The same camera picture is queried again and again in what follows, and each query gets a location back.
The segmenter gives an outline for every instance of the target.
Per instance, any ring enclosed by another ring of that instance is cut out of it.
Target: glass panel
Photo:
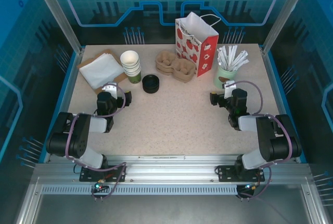
[[[0,10],[0,223],[14,223],[72,49],[44,0],[0,0]]]
[[[299,0],[271,49],[281,90],[314,175],[325,170],[333,173],[332,1]]]
[[[59,0],[81,44],[174,43],[175,19],[190,11],[222,18],[214,26],[219,43],[263,43],[285,1]],[[136,33],[144,40],[134,38]]]

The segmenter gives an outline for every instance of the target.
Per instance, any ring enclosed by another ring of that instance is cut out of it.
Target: green container
[[[217,71],[214,76],[214,85],[222,90],[222,85],[228,80],[234,80],[236,73],[237,71],[226,71],[222,69],[220,65],[217,65]]]
[[[130,77],[129,75],[127,75],[127,77],[129,78],[129,81],[131,83],[139,83],[141,81],[141,71],[139,72],[139,74],[133,76],[133,77]]]

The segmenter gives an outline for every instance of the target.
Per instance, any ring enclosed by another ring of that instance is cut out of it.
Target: black bracket
[[[260,169],[247,170],[246,174],[242,174],[240,178],[235,165],[217,166],[215,173],[219,176],[219,182],[258,182],[265,181],[264,173],[260,174]]]
[[[81,168],[81,173],[80,173],[80,178],[79,181],[81,182],[96,182],[100,179],[105,178],[107,175],[112,174],[111,177],[108,177],[105,182],[116,182],[121,170],[123,169],[124,166],[120,166],[116,169],[110,170],[110,171],[106,171],[106,172],[97,172],[97,171],[93,171],[90,170],[88,168]],[[126,168],[124,169],[124,173],[121,176],[119,182],[124,182],[125,181],[125,177],[126,177]]]

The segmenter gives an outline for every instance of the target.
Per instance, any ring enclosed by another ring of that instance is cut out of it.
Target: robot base
[[[112,176],[106,178],[105,181],[106,182],[116,182],[122,169],[123,169],[123,166],[120,166],[119,168],[113,169],[111,171],[97,172],[97,171],[93,171],[93,170],[82,167],[79,181],[81,181],[81,182],[96,182],[100,179],[105,178],[107,175],[112,174]],[[125,175],[126,175],[126,168],[125,168],[124,174],[121,176],[119,182],[124,182],[125,181]]]
[[[265,181],[265,176],[260,169],[245,169],[242,163],[242,155],[239,155],[234,165],[217,166],[215,173],[219,176],[219,182],[258,182]]]

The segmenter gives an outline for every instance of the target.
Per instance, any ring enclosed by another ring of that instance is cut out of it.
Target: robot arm
[[[226,85],[232,83],[234,81],[227,81]],[[253,170],[258,170],[268,162],[285,159],[289,153],[288,141],[282,129],[268,116],[250,115],[247,112],[246,100],[247,92],[237,89],[235,85],[226,87],[224,94],[210,93],[211,104],[227,109],[228,121],[235,130],[258,133],[259,148],[239,156],[235,161],[233,171],[239,180],[251,178],[247,175],[252,175]],[[291,139],[291,157],[299,157],[302,148],[290,118],[287,115],[277,115],[276,118],[282,123]]]
[[[111,84],[103,87],[103,92],[97,95],[97,114],[108,116],[122,107],[124,99],[117,97],[117,88]],[[125,93],[125,106],[132,101],[131,92]],[[73,122],[72,113],[59,113],[52,128],[52,132],[46,142],[46,150],[50,154],[65,156],[65,148],[68,133]],[[81,164],[96,169],[108,168],[105,155],[95,152],[88,146],[89,132],[108,133],[113,126],[113,116],[95,117],[94,115],[80,114],[77,119],[69,145],[69,156],[79,160]]]

